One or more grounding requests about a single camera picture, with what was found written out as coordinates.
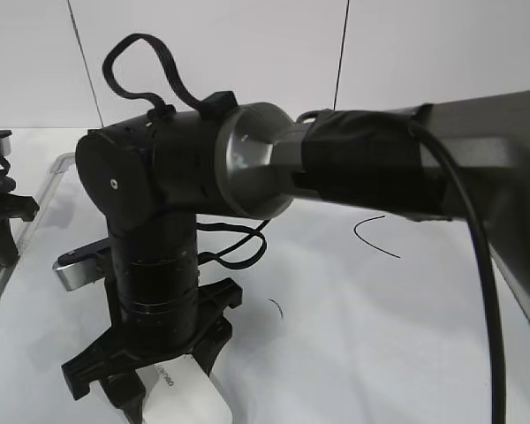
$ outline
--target black strap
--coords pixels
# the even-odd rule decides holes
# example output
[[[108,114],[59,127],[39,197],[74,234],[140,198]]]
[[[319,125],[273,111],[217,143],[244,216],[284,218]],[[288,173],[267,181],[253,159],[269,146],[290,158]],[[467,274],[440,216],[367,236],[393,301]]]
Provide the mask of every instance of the black strap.
[[[163,67],[165,77],[167,78],[167,81],[169,81],[172,90],[182,102],[197,110],[203,119],[220,117],[238,105],[232,92],[214,94],[204,101],[200,101],[191,95],[178,75],[175,59],[165,43],[150,34],[128,35],[119,42],[106,56],[106,59],[104,59],[104,63],[102,64],[104,78],[112,91],[120,97],[124,97],[125,99],[144,99],[151,102],[155,107],[155,114],[159,117],[169,112],[170,107],[172,108],[172,106],[167,106],[165,101],[155,93],[130,93],[129,91],[124,90],[116,82],[113,71],[114,61],[124,52],[124,50],[138,40],[143,40],[151,46],[157,54],[157,57],[159,57],[159,62]]]

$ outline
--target black gripper base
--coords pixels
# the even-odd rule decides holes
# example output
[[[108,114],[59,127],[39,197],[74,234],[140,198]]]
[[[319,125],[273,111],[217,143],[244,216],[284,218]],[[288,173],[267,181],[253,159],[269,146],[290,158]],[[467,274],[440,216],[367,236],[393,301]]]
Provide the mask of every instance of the black gripper base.
[[[66,362],[63,365],[64,378],[74,399],[86,396],[91,382],[126,375],[186,353],[191,353],[204,372],[209,374],[218,353],[231,338],[231,325],[223,318],[223,311],[226,307],[241,305],[242,290],[231,278],[226,278],[201,286],[198,291],[197,328],[186,344],[169,352],[138,352],[128,344],[124,327],[113,323],[81,354]]]

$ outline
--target black cable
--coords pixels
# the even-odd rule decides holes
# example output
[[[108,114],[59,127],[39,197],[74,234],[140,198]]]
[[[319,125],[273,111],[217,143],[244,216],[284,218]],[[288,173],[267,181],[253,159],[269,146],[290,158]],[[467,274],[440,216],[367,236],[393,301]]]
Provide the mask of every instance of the black cable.
[[[488,333],[488,354],[491,373],[491,422],[504,424],[506,420],[506,369],[504,362],[503,326],[498,305],[495,274],[488,248],[487,234],[471,194],[461,177],[461,171],[441,141],[423,126],[409,120],[408,132],[422,144],[446,172],[458,192],[466,212],[467,226],[471,234],[477,268],[481,279],[481,292]]]
[[[268,223],[269,220],[263,221],[256,228],[246,227],[245,225],[235,225],[231,223],[197,223],[196,228],[199,231],[228,231],[247,234],[240,241],[231,245],[230,247],[225,248],[217,254],[214,254],[212,252],[200,253],[198,255],[199,266],[204,265],[205,263],[208,263],[210,261],[216,261],[223,267],[234,270],[247,269],[253,266],[255,263],[257,263],[259,259],[261,259],[261,257],[267,251],[267,240],[265,239],[265,236],[261,233],[261,230],[263,230]],[[222,259],[223,256],[225,256],[226,254],[230,254],[234,250],[239,249],[245,243],[255,237],[261,240],[261,246],[253,256],[244,261],[238,262],[231,262]]]
[[[379,252],[383,252],[384,254],[387,254],[389,256],[392,256],[393,258],[397,258],[397,259],[400,259],[400,256],[398,256],[397,254],[392,254],[391,252],[385,250],[385,249],[381,249],[379,246],[376,246],[374,245],[373,243],[365,240],[363,237],[361,237],[361,235],[359,234],[359,232],[357,231],[357,229],[363,225],[364,223],[369,223],[371,221],[375,221],[377,219],[382,219],[384,218],[385,215],[380,215],[380,216],[374,216],[373,218],[368,218],[368,219],[364,219],[363,221],[359,222],[359,223],[356,223],[355,226],[353,227],[353,233],[357,236],[357,238],[359,240],[361,240],[363,243],[365,243],[366,245],[368,246],[371,246],[373,247],[375,250],[378,250]]]
[[[344,31],[342,32],[342,43],[339,49],[339,60],[337,62],[337,76],[336,76],[336,90],[334,92],[334,107],[336,110],[337,106],[337,94],[339,93],[339,81],[342,76],[342,64],[344,62],[344,49],[345,49],[345,36],[347,35],[347,22],[350,16],[350,0],[347,0],[345,4],[345,18],[344,18]]]

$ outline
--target black cylindrical joint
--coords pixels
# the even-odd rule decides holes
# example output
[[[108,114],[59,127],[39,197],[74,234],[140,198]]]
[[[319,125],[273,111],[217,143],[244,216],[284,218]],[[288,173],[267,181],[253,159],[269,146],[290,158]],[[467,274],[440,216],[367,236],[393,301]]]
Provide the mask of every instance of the black cylindrical joint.
[[[167,352],[187,342],[198,314],[196,215],[159,215],[133,231],[110,231],[110,240],[122,321],[134,344]]]
[[[216,182],[216,139],[221,122],[178,113],[154,124],[153,178],[166,206],[199,214],[235,216]]]

